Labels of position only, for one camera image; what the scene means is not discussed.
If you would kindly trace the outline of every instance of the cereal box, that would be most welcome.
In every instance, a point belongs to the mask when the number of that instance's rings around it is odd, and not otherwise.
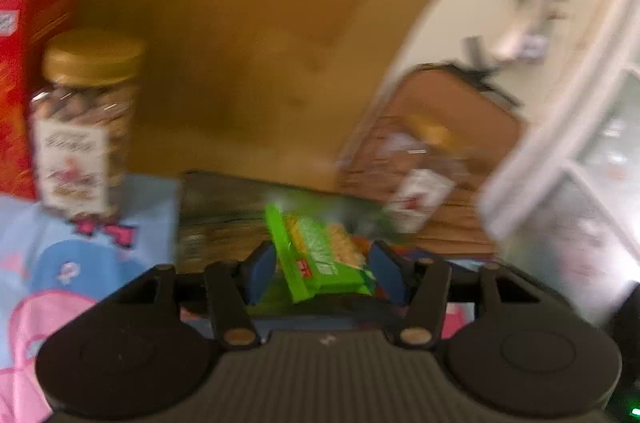
[[[0,0],[0,193],[36,197],[28,103],[46,42],[69,29],[76,0]]]

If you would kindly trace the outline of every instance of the white cabinet door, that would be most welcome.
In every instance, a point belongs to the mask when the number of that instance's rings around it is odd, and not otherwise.
[[[632,60],[617,76],[598,95],[602,119],[577,115],[558,140],[547,174],[555,183],[502,243],[507,262],[596,324],[640,281],[640,72]]]
[[[564,77],[564,86],[554,96],[545,120],[529,129],[483,187],[479,213],[496,239],[513,233],[561,179],[566,167],[587,164],[586,151],[597,143],[592,138],[602,122],[615,114],[612,111],[619,97],[635,91],[635,82],[628,83],[628,77],[637,75],[638,58],[640,0],[612,0],[590,48]],[[634,98],[626,99],[631,104],[626,109],[633,110]]]

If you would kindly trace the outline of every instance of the green snack bar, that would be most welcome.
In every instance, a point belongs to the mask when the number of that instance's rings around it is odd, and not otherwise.
[[[371,294],[364,257],[342,225],[282,213],[272,204],[265,219],[295,303],[317,294]]]

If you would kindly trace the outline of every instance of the jar label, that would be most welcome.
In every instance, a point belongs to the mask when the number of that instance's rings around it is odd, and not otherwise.
[[[404,178],[386,209],[401,233],[416,233],[442,204],[456,184],[427,168],[416,168]]]
[[[40,199],[69,217],[104,213],[108,207],[108,131],[52,119],[35,123]]]

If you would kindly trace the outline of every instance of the blue fabric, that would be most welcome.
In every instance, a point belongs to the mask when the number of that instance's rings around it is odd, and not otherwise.
[[[8,327],[30,298],[59,291],[98,301],[149,267],[173,261],[177,182],[131,175],[126,190],[120,224],[134,230],[130,249],[100,226],[90,237],[78,235],[75,225],[38,204],[0,196],[0,369],[14,365]]]

